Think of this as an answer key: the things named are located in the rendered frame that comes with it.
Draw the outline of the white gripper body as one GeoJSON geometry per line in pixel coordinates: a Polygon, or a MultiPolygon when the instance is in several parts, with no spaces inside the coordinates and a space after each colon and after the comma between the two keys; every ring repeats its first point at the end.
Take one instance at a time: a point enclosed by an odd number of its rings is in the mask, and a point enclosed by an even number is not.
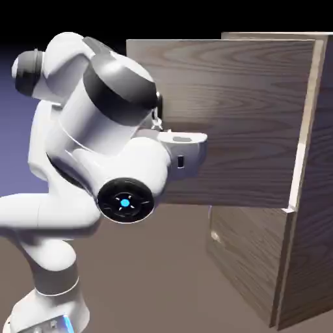
{"type": "Polygon", "coordinates": [[[157,140],[164,145],[171,156],[198,154],[205,146],[205,133],[174,132],[171,130],[160,132],[157,140]]]}

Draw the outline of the large wooden cabinet door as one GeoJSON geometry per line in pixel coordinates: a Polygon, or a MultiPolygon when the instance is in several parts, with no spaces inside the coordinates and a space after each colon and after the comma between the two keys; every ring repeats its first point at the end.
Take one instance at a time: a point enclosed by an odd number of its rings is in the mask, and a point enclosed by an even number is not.
{"type": "Polygon", "coordinates": [[[128,40],[163,97],[164,127],[208,136],[197,177],[171,183],[164,201],[287,207],[321,50],[314,39],[128,40]]]}

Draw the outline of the small wooden cabinet door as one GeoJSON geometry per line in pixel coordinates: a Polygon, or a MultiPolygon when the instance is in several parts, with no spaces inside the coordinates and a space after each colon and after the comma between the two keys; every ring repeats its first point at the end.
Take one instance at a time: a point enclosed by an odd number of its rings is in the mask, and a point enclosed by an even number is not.
{"type": "Polygon", "coordinates": [[[291,208],[213,206],[213,228],[221,243],[207,231],[207,253],[269,327],[276,325],[294,215],[291,208]]]}

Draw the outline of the wooden cabinet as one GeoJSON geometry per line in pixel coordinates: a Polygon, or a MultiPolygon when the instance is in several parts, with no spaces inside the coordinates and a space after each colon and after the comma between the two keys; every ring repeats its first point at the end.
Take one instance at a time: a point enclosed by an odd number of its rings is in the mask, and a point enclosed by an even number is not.
{"type": "Polygon", "coordinates": [[[288,207],[295,215],[273,326],[283,330],[333,310],[333,32],[232,32],[222,37],[314,43],[288,207]]]}

